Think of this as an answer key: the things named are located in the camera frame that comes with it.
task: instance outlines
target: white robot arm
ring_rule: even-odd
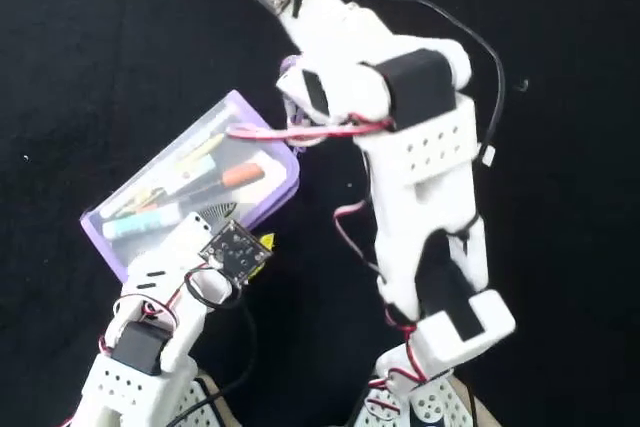
[[[203,266],[198,253],[211,239],[211,226],[194,213],[158,249],[130,266],[70,421],[73,427],[164,427],[181,404],[186,408],[199,400],[198,394],[204,397],[194,383],[198,369],[188,354],[211,309],[186,293],[183,279]],[[198,273],[197,288],[220,304],[233,289],[211,265],[212,259],[207,270]],[[200,390],[195,396],[194,389]],[[195,423],[181,425],[196,425],[204,415],[202,424],[217,426],[211,409],[204,407],[200,416],[189,419]]]
[[[452,40],[393,34],[354,3],[259,1],[301,51],[277,85],[311,121],[394,121],[354,142],[369,164],[378,289],[407,332],[406,345],[378,360],[375,382],[408,404],[417,387],[515,329],[500,295],[487,289],[472,172],[475,107],[458,92],[471,76],[469,58]],[[432,245],[438,238],[448,244],[444,257]]]

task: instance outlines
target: table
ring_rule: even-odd
[[[519,326],[463,374],[504,425],[631,425],[640,0],[434,1],[495,46],[508,77],[477,191],[492,284]],[[369,5],[395,31],[464,43],[484,128],[489,58],[422,7]],[[293,47],[252,0],[0,0],[0,11],[2,423],[57,425],[119,290],[81,213],[231,89],[281,125],[273,84]],[[277,232],[275,260],[247,296],[259,363],[229,397],[247,427],[344,421],[400,340],[331,222],[364,189],[357,150],[326,143],[301,162],[299,194],[261,229]],[[347,227],[372,239],[370,216]],[[248,355],[244,328],[214,314],[194,349],[222,385]]]

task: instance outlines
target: purple lid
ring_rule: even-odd
[[[236,107],[234,113],[240,121],[259,127],[269,127],[239,92],[235,90],[229,92],[222,102],[227,106],[233,105]],[[261,142],[261,148],[282,164],[286,169],[287,175],[286,179],[275,190],[238,219],[244,226],[250,229],[254,228],[286,203],[295,194],[299,185],[300,165],[298,164],[296,156],[283,142]],[[94,215],[97,215],[97,210],[84,213],[80,219],[80,224],[111,270],[113,270],[120,281],[124,282],[127,279],[127,266],[120,261],[109,241],[105,239],[92,222]]]

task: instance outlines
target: purple pencil case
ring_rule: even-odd
[[[298,189],[300,166],[282,142],[225,135],[230,124],[268,127],[236,91],[155,156],[80,223],[124,282],[138,256],[156,248],[188,214],[212,225],[233,218],[253,228]]]

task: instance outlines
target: perforated plastic plate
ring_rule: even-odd
[[[398,401],[388,391],[371,390],[366,399],[376,399],[398,407]],[[446,427],[473,427],[471,415],[462,399],[458,396],[446,379],[438,379],[418,389],[410,399],[411,408],[416,418],[423,425],[444,425]],[[373,408],[373,404],[365,400],[354,427],[410,427],[411,416],[408,409],[401,413],[385,409]]]
[[[180,404],[176,410],[176,415],[182,413],[185,409],[191,407],[196,402],[200,402],[206,396],[202,386],[195,380],[191,382],[191,387],[184,393]],[[197,410],[186,420],[178,424],[179,427],[221,427],[216,414],[210,405],[205,405]]]

